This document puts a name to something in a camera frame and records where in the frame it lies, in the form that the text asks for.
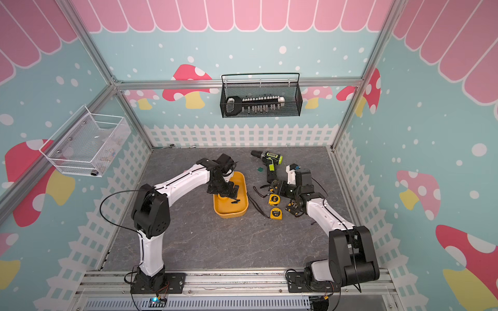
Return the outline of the yellow storage tray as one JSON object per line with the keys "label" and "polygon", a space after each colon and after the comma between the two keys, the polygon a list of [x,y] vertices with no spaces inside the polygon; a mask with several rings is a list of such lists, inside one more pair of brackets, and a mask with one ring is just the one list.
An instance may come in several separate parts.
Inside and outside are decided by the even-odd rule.
{"label": "yellow storage tray", "polygon": [[219,194],[213,196],[214,211],[224,219],[244,216],[249,205],[244,175],[234,172],[230,181],[239,187],[236,198],[221,197]]}

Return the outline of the yellow tape measure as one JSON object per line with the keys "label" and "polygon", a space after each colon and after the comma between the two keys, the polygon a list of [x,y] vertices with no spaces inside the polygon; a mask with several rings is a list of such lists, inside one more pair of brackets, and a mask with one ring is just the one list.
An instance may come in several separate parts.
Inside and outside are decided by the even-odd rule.
{"label": "yellow tape measure", "polygon": [[268,198],[268,204],[270,206],[278,206],[281,202],[281,198],[279,195],[277,194],[270,194],[269,198]]}

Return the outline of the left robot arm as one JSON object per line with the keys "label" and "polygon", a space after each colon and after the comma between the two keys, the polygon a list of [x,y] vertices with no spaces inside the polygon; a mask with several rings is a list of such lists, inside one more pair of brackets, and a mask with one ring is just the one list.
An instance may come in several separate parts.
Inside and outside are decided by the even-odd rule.
{"label": "left robot arm", "polygon": [[236,200],[239,186],[230,178],[236,162],[226,154],[216,160],[202,158],[191,168],[163,183],[142,185],[131,218],[132,232],[140,241],[140,263],[133,288],[160,293],[172,286],[172,277],[165,272],[162,257],[163,237],[171,223],[170,207],[193,189],[206,184],[207,193]]}

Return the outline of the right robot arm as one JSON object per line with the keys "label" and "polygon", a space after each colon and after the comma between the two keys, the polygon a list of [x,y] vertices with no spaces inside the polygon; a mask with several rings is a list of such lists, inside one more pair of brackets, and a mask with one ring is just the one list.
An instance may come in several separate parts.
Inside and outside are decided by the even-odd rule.
{"label": "right robot arm", "polygon": [[286,211],[295,217],[309,216],[328,236],[328,258],[306,264],[303,272],[286,273],[290,292],[338,292],[343,286],[358,290],[364,282],[380,277],[372,235],[365,226],[355,225],[328,203],[314,188],[310,170],[296,164],[286,167],[287,180],[273,181],[271,187],[289,198]]}

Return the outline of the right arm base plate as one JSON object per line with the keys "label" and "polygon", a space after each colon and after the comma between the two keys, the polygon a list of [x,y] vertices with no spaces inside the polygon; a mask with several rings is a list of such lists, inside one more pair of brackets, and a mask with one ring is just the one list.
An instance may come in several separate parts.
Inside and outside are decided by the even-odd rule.
{"label": "right arm base plate", "polygon": [[334,294],[340,292],[338,285],[333,282],[316,281],[305,272],[288,270],[285,272],[285,279],[290,293],[316,292]]}

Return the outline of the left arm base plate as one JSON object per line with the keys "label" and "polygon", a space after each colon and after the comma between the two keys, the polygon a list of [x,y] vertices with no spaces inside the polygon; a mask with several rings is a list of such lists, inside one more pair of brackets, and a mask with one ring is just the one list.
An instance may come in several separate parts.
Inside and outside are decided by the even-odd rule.
{"label": "left arm base plate", "polygon": [[184,289],[185,273],[159,273],[149,277],[139,273],[132,283],[132,294],[181,294]]}

